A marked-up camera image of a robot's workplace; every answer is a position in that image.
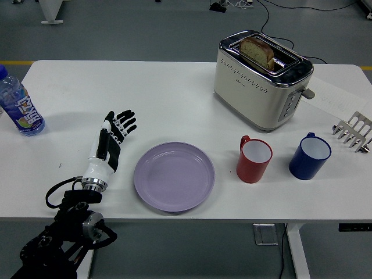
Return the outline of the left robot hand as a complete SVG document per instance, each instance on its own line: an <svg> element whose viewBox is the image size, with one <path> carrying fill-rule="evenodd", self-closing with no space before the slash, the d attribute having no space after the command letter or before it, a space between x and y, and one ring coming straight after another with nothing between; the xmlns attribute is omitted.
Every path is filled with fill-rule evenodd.
<svg viewBox="0 0 372 279"><path fill-rule="evenodd" d="M129 133L137 128L135 122L135 113L132 110L119 114L111 111L107 114L95 135L84 179L97 179L108 183L109 177L118 168L121 144Z"/></svg>

